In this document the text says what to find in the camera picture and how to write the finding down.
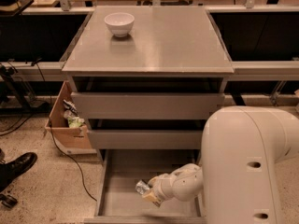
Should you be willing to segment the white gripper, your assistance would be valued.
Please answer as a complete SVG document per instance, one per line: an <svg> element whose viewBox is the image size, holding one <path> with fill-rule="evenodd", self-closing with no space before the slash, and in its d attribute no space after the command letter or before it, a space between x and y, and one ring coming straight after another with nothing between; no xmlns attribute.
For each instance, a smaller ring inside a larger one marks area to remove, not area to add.
<svg viewBox="0 0 299 224"><path fill-rule="evenodd" d="M183 165L171 174L153 177L142 198L160 207L162 202L173 198L187 202L194 199L204 186L202 168L194 163Z"/></svg>

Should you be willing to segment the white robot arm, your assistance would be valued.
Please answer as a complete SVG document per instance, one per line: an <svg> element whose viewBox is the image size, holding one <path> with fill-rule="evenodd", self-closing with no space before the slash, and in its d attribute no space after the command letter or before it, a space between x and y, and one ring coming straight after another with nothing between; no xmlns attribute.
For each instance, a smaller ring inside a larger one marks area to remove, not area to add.
<svg viewBox="0 0 299 224"><path fill-rule="evenodd" d="M207 224L283 224L275 163L299 151L299 118L275 108L228 106L202 134L201 164L153 177L142 198L186 202L204 194Z"/></svg>

